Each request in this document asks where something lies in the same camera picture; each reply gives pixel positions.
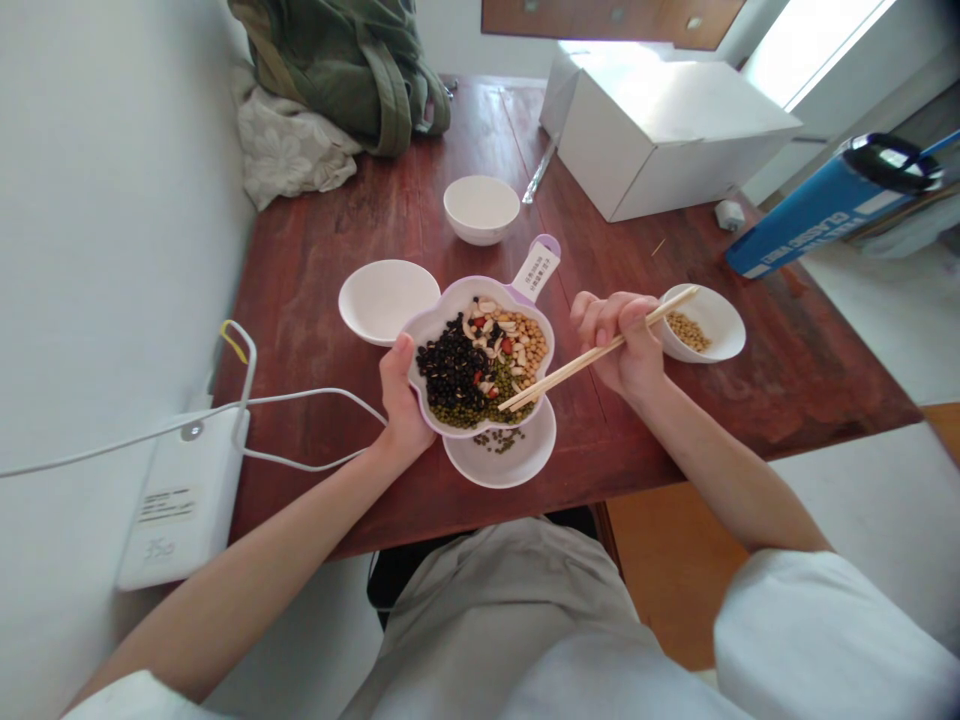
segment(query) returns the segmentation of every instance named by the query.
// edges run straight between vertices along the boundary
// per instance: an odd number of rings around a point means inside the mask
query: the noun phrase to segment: wooden cabinet
[[[744,0],[482,0],[481,29],[567,40],[648,40],[716,50]]]

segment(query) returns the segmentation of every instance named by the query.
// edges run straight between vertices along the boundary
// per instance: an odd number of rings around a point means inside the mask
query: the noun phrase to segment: blue packaging
[[[920,148],[872,133],[844,142],[827,163],[726,253],[758,278],[939,187],[942,171]]]

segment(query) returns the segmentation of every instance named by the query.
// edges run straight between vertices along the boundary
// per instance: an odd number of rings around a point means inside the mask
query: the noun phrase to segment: wooden table
[[[694,282],[740,311],[747,345],[735,359],[667,373],[731,433],[772,459],[919,422],[921,414],[816,283],[797,264],[746,281],[724,263],[731,237],[712,205],[606,223],[555,157],[533,205],[493,248],[458,240],[442,196],[464,175],[494,175],[519,193],[547,144],[537,117],[542,87],[461,78],[453,124],[442,139],[421,138],[391,161],[362,156],[359,172],[330,193],[280,198],[257,217],[232,317],[256,340],[253,396],[313,387],[346,388],[380,404],[377,362],[343,324],[337,294],[361,265],[383,258],[422,264],[446,287],[464,275],[510,280],[530,240],[542,232],[563,261],[540,296],[558,338],[554,367],[578,344],[567,317],[580,290],[659,296]],[[756,214],[751,215],[755,221]],[[654,248],[663,246],[651,256]],[[244,367],[223,354],[216,404],[239,397]],[[520,487],[491,491],[469,483],[440,442],[404,474],[336,551],[343,557],[597,502],[683,480],[646,427],[590,372],[552,391],[557,444],[547,467]],[[380,424],[349,400],[321,396],[254,408],[249,447],[319,465],[364,447]],[[323,475],[245,459],[234,510],[236,540]]]

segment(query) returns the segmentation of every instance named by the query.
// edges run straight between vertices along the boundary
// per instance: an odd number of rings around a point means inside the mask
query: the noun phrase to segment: label on bowl handle
[[[552,245],[556,252],[548,248],[547,244]],[[559,265],[559,243],[550,235],[539,235],[530,245],[530,254],[520,266],[520,272],[513,279],[511,287],[531,303],[536,304],[537,296]]]

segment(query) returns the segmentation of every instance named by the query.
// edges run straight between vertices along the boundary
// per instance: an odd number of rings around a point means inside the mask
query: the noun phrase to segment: black lid
[[[847,164],[886,190],[920,195],[943,175],[940,163],[933,157],[918,160],[922,149],[895,135],[870,133],[852,138],[844,145],[843,159]]]

